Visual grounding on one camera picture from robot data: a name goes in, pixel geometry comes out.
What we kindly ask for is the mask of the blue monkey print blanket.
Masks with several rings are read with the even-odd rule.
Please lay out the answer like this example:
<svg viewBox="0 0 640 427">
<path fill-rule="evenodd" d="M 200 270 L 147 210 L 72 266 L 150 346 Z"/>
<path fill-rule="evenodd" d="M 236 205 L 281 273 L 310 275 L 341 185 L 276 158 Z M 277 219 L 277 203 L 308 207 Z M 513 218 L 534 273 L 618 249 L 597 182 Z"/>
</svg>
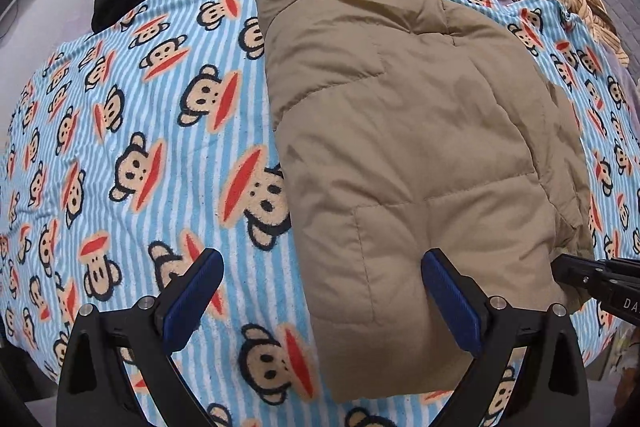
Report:
<svg viewBox="0 0 640 427">
<path fill-rule="evenodd" d="M 639 260 L 638 113 L 585 23 L 557 0 L 450 2 L 504 26 L 567 94 L 593 254 L 563 254 Z M 457 386 L 347 402 L 329 394 L 265 61 L 256 0 L 145 0 L 32 76 L 1 162 L 3 336 L 58 397 L 82 306 L 116 311 L 156 297 L 213 248 L 224 277 L 171 355 L 212 426 L 434 426 Z M 586 296 L 576 311 L 561 303 L 586 367 L 624 320 L 562 286 Z M 132 351 L 120 357 L 149 425 L 166 425 Z"/>
</svg>

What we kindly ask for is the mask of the khaki puffer jacket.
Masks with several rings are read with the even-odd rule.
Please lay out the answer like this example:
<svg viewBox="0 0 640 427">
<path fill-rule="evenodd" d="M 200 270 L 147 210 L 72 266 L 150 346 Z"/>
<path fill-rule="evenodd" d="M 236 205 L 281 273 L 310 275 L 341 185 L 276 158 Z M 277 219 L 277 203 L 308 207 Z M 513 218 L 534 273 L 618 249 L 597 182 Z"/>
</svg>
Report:
<svg viewBox="0 0 640 427">
<path fill-rule="evenodd" d="M 469 358 L 426 295 L 441 249 L 488 295 L 576 311 L 589 180 L 564 88 L 450 0 L 256 0 L 274 140 L 335 402 L 449 390 Z"/>
</svg>

